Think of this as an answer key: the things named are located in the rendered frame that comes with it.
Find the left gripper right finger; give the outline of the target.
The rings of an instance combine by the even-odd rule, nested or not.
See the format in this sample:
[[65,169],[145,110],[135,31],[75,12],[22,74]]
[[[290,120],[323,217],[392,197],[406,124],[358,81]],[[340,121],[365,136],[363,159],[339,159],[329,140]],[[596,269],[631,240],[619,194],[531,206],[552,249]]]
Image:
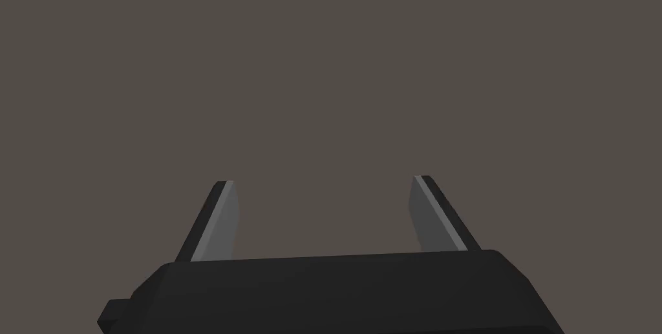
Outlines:
[[412,178],[408,210],[421,251],[481,250],[431,176],[416,175]]

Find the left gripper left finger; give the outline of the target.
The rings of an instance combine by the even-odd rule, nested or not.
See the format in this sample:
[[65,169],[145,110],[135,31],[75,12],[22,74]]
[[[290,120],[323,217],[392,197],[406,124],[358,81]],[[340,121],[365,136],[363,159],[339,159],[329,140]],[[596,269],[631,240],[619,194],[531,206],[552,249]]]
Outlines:
[[240,219],[234,181],[218,181],[178,252],[176,262],[231,260]]

